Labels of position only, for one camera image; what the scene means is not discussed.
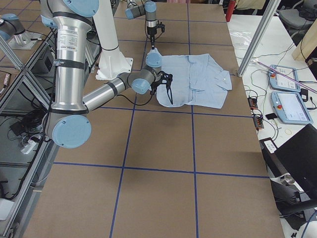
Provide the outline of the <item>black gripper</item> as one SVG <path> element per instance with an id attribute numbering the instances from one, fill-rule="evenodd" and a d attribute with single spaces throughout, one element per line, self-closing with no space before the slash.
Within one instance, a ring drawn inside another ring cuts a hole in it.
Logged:
<path id="1" fill-rule="evenodd" d="M 171 83 L 172 83 L 172 74 L 165 73 L 164 71 L 160 71 L 159 79 L 156 79 L 154 82 L 151 83 L 151 92 L 150 94 L 155 94 L 157 91 L 158 86 L 165 85 L 166 87 L 166 93 L 168 96 L 168 99 L 171 104 L 173 104 L 173 96 L 172 96 L 172 90 L 171 90 Z"/>
<path id="2" fill-rule="evenodd" d="M 165 25 L 160 21 L 146 21 L 146 33 L 147 37 L 151 40 L 151 49 L 155 49 L 155 39 L 156 34 L 158 33 L 158 29 L 161 30 L 161 34 L 158 36 L 160 37 L 162 33 L 165 32 Z"/>

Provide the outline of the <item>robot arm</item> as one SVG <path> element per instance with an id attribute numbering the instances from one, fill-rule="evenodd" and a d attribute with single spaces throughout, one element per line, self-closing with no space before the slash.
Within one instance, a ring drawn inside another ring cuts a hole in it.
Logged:
<path id="1" fill-rule="evenodd" d="M 127 0 L 125 14 L 127 19 L 135 19 L 145 16 L 145 32 L 151 42 L 151 49 L 155 49 L 155 41 L 165 32 L 165 25 L 157 20 L 157 6 L 154 1 L 141 1 L 138 5 L 134 0 Z"/>
<path id="2" fill-rule="evenodd" d="M 108 0 L 43 0 L 42 23 L 57 30 L 55 100 L 48 112 L 46 134 L 60 147 L 76 148 L 91 135 L 88 112 L 104 105 L 128 88 L 138 94 L 155 94 L 157 87 L 166 86 L 171 97 L 172 75 L 161 69 L 161 55 L 152 48 L 146 65 L 131 72 L 132 59 L 119 49 L 111 3 Z M 84 95 L 87 33 L 97 29 L 101 58 L 99 74 L 106 82 Z"/>

